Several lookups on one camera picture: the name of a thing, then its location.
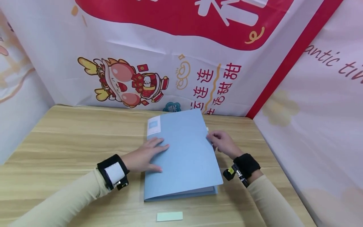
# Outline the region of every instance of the black wrist strap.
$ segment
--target black wrist strap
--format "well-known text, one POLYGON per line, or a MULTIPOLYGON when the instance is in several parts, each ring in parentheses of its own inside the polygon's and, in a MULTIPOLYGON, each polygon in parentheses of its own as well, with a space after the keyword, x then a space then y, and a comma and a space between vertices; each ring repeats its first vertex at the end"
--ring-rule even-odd
POLYGON ((233 160, 233 162, 239 168, 241 174, 246 178, 250 178, 252 173, 256 170, 261 169, 258 162, 250 155, 250 154, 243 154, 233 160))
POLYGON ((109 166, 112 166, 115 163, 119 163, 123 172, 125 173, 125 177, 120 179, 120 181, 116 184, 117 189, 120 190, 123 187, 126 187, 129 184, 129 181, 127 180, 127 174, 130 172, 124 162, 121 160, 120 156, 115 154, 114 156, 109 157, 108 159, 104 160, 103 162, 100 162, 97 164, 98 171, 101 173, 102 177, 105 179, 106 187, 110 190, 114 189, 115 186, 112 184, 109 176, 107 175, 106 168, 109 166))

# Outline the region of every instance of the wall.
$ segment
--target wall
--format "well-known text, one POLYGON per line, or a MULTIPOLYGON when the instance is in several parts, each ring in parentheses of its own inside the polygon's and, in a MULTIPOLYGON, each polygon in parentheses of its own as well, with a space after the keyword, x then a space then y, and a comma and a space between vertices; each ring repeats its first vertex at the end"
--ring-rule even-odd
POLYGON ((53 104, 15 31, 0 11, 0 164, 53 104))
POLYGON ((254 119, 319 226, 363 222, 362 13, 343 1, 254 119))

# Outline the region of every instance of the white wrist pad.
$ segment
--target white wrist pad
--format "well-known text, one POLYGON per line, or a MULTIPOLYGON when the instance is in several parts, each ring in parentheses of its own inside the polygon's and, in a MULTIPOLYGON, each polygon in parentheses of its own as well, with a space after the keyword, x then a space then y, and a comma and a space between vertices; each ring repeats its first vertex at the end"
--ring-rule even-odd
POLYGON ((105 168, 105 171, 113 185, 125 177, 125 173, 118 162, 105 168))

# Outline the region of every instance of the white backdrop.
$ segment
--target white backdrop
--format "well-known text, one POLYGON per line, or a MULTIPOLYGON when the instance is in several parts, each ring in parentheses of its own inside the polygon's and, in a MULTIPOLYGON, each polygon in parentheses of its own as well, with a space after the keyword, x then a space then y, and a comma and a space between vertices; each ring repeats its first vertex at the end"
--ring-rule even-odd
POLYGON ((245 116, 322 2, 12 0, 1 8, 57 104, 245 116))
POLYGON ((363 223, 362 14, 343 1, 254 118, 320 226, 363 223))
POLYGON ((53 104, 0 11, 0 165, 53 104))

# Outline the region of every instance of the beige sleeve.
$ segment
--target beige sleeve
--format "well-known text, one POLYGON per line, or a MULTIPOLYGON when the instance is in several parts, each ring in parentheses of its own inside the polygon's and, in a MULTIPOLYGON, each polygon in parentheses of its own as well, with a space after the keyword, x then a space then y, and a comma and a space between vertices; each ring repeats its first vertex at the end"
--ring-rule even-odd
POLYGON ((109 193, 97 169, 75 180, 9 226, 67 226, 85 206, 109 193))
POLYGON ((304 227, 292 207, 265 175, 252 182, 247 189, 267 227, 304 227))

